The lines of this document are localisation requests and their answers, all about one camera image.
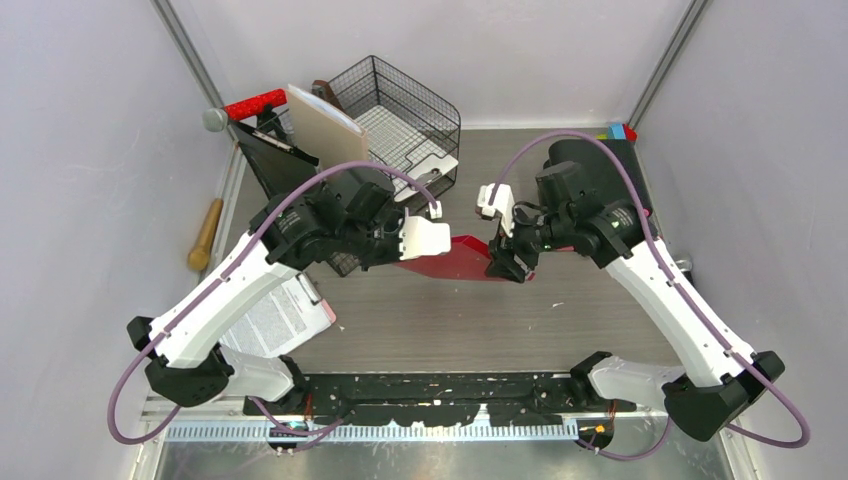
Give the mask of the black pink drawer cabinet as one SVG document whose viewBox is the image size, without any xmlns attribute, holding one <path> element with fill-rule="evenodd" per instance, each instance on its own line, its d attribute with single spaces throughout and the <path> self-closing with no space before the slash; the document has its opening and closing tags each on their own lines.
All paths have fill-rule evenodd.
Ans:
<svg viewBox="0 0 848 480">
<path fill-rule="evenodd" d="M 650 219 L 654 213 L 654 206 L 634 144 L 627 140 L 601 140 L 601 143 L 618 158 L 640 198 L 646 217 Z M 598 199 L 604 204 L 619 200 L 632 201 L 618 170 L 594 144 L 581 139 L 556 141 L 548 148 L 548 159 L 543 163 L 543 167 L 547 168 L 567 161 L 582 167 L 589 185 L 596 190 Z"/>
</svg>

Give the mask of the black clip file folder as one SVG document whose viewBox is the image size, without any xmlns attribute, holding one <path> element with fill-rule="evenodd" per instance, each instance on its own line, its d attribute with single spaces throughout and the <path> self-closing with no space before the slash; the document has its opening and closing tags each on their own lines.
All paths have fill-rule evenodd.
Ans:
<svg viewBox="0 0 848 480">
<path fill-rule="evenodd" d="M 245 123 L 234 122 L 231 126 L 268 199 L 290 193 L 317 173 L 316 157 Z"/>
</svg>

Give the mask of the beige folder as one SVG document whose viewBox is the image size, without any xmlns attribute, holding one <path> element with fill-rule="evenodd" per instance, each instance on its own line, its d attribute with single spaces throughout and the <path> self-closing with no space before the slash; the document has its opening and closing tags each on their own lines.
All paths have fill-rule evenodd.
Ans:
<svg viewBox="0 0 848 480">
<path fill-rule="evenodd" d="M 327 170 L 368 161 L 367 131 L 328 101 L 289 84 L 285 89 L 295 142 Z"/>
</svg>

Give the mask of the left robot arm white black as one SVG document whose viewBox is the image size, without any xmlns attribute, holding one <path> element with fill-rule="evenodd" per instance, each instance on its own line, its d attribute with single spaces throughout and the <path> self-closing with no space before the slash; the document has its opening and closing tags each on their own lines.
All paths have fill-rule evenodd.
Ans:
<svg viewBox="0 0 848 480">
<path fill-rule="evenodd" d="M 400 261 L 410 218 L 394 201 L 398 173 L 348 162 L 272 197 L 230 257 L 175 307 L 128 323 L 139 352 L 131 366 L 142 366 L 151 389 L 177 407 L 236 395 L 298 412 L 307 389 L 282 354 L 245 353 L 221 339 L 270 292 L 335 253 L 353 254 L 367 267 Z"/>
</svg>

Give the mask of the pink clipboard with paper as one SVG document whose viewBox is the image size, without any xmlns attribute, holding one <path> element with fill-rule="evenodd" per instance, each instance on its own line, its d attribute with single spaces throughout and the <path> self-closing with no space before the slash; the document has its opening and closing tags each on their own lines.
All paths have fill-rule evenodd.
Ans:
<svg viewBox="0 0 848 480">
<path fill-rule="evenodd" d="M 327 300 L 307 275 L 299 273 L 254 304 L 220 343 L 265 358 L 288 355 L 335 321 Z"/>
</svg>

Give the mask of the red notebook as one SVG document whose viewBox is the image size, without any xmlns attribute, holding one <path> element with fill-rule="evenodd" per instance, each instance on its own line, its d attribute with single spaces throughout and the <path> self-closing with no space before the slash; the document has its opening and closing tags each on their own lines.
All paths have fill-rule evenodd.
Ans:
<svg viewBox="0 0 848 480">
<path fill-rule="evenodd" d="M 488 242 L 472 235 L 452 236 L 451 241 L 451 249 L 446 254 L 399 260 L 395 266 L 431 279 L 506 281 L 485 275 L 490 260 Z"/>
</svg>

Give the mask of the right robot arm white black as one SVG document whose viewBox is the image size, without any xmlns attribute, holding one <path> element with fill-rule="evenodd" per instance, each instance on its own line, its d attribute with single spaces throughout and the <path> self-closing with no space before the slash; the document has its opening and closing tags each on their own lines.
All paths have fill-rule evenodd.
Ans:
<svg viewBox="0 0 848 480">
<path fill-rule="evenodd" d="M 533 202 L 516 200 L 505 184 L 479 189 L 479 215 L 499 222 L 486 275 L 522 283 L 543 253 L 571 249 L 625 288 L 679 360 L 663 367 L 596 352 L 570 372 L 577 406 L 591 411 L 607 400 L 628 401 L 665 412 L 689 437 L 707 441 L 782 375 L 776 353 L 755 351 L 699 295 L 634 194 L 603 194 L 581 163 L 554 155 L 535 185 Z"/>
</svg>

